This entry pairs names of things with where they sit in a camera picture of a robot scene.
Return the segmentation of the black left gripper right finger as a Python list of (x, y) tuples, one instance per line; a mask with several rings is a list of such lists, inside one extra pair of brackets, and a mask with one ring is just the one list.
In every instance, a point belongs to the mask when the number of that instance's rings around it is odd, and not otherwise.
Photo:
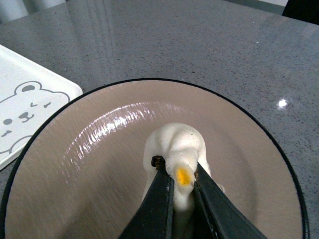
[(199, 164), (194, 184), (195, 239), (265, 239)]

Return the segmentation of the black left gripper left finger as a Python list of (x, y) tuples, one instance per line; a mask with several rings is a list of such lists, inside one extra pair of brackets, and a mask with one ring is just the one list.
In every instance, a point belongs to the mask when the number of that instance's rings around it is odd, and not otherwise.
[(174, 180), (167, 174), (165, 160), (154, 156), (157, 170), (141, 206), (129, 221), (121, 239), (170, 239), (172, 236)]

